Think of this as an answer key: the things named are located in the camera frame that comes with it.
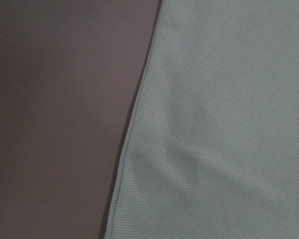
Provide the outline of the olive green long-sleeve shirt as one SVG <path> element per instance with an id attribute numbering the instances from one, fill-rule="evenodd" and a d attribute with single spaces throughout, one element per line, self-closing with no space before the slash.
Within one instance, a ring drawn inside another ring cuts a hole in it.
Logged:
<path id="1" fill-rule="evenodd" d="M 107 239 L 299 239 L 299 0 L 164 0 Z"/>

